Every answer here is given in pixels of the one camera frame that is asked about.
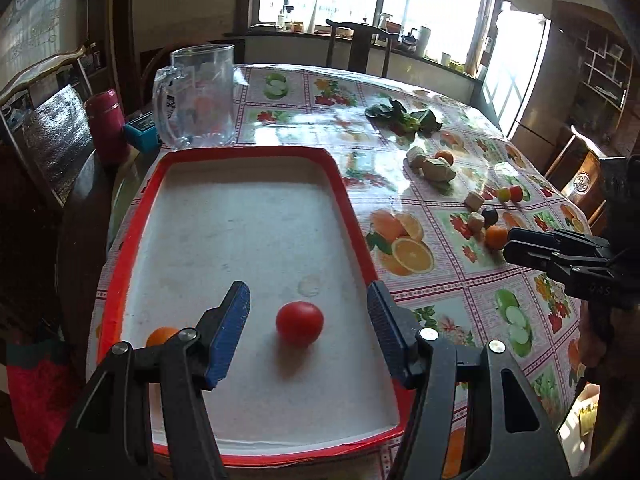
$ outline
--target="glass pitcher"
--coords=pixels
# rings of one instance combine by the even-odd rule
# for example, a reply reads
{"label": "glass pitcher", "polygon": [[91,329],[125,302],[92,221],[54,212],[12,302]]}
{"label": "glass pitcher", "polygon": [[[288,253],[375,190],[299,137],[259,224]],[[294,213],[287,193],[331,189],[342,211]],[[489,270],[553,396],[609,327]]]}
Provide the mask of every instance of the glass pitcher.
{"label": "glass pitcher", "polygon": [[[174,150],[231,143],[236,133],[233,91],[233,45],[204,44],[172,52],[171,65],[158,70],[154,79],[154,118],[162,142]],[[170,119],[168,93],[175,105]]]}

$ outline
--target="silver screw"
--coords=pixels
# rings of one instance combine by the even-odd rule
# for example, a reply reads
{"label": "silver screw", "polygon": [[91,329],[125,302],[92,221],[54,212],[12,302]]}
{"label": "silver screw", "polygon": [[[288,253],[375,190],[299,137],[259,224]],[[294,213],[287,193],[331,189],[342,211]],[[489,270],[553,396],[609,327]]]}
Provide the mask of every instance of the silver screw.
{"label": "silver screw", "polygon": [[192,339],[196,339],[196,336],[198,335],[198,332],[196,329],[194,328],[183,328],[182,330],[180,330],[180,332],[178,332],[178,339],[180,341],[182,341],[183,343],[186,343],[187,341],[191,341]]}
{"label": "silver screw", "polygon": [[433,328],[423,328],[420,330],[420,337],[425,341],[436,341],[438,338],[438,331]]}
{"label": "silver screw", "polygon": [[111,347],[111,351],[116,355],[122,355],[127,350],[129,350],[129,346],[124,341],[120,341]]}
{"label": "silver screw", "polygon": [[498,341],[497,339],[489,341],[489,350],[491,350],[492,352],[495,352],[497,354],[501,354],[506,349],[507,349],[507,347],[504,345],[504,343],[502,341]]}

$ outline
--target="red jar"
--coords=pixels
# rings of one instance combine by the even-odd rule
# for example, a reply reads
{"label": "red jar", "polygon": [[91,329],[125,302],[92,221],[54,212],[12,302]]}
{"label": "red jar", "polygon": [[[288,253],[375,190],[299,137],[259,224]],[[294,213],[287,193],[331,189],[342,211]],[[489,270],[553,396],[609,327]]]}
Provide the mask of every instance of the red jar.
{"label": "red jar", "polygon": [[113,89],[96,94],[84,104],[94,148],[104,166],[116,166],[127,160],[129,145],[124,137],[124,115]]}

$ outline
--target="tablecloth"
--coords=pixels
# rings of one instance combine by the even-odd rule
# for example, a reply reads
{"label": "tablecloth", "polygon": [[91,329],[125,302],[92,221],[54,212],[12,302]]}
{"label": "tablecloth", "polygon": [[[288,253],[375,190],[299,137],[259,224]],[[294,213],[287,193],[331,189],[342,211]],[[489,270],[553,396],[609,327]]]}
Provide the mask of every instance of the tablecloth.
{"label": "tablecloth", "polygon": [[[498,224],[549,232],[589,232],[581,211],[568,202],[478,110],[437,94],[375,76],[293,65],[240,67],[248,85],[234,88],[238,145],[298,144],[328,150],[335,159],[367,237],[380,279],[398,305],[414,311],[423,326],[457,344],[506,343],[548,413],[561,422],[580,374],[577,354],[579,300],[544,272],[508,264],[489,252],[466,227],[463,204],[469,190],[498,211]],[[431,109],[442,129],[409,144],[373,125],[364,108],[393,98],[409,111]],[[447,150],[455,158],[455,179],[433,184],[408,167],[412,146],[427,154]],[[163,147],[159,158],[168,151]],[[87,377],[95,369],[97,339],[106,295],[130,219],[144,184],[116,236],[96,292],[88,345]],[[519,184],[519,204],[500,203],[497,190]],[[394,243],[402,237],[402,243]],[[507,304],[516,304],[510,316]],[[462,442],[465,384],[456,389],[452,439]],[[287,470],[296,478],[380,480],[398,440],[357,457]],[[235,476],[254,473],[237,472]]]}

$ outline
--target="glass rim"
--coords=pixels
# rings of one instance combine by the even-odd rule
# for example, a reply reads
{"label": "glass rim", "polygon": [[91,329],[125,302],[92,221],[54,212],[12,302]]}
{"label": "glass rim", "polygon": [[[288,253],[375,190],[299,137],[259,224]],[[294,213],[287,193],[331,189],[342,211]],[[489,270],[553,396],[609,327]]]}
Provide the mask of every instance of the glass rim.
{"label": "glass rim", "polygon": [[180,56],[192,56],[197,54],[206,54],[208,52],[213,52],[216,50],[229,50],[233,48],[232,44],[228,43],[204,43],[201,45],[195,46],[186,46],[184,48],[179,48],[178,50],[174,50],[171,55],[172,57],[180,57]]}

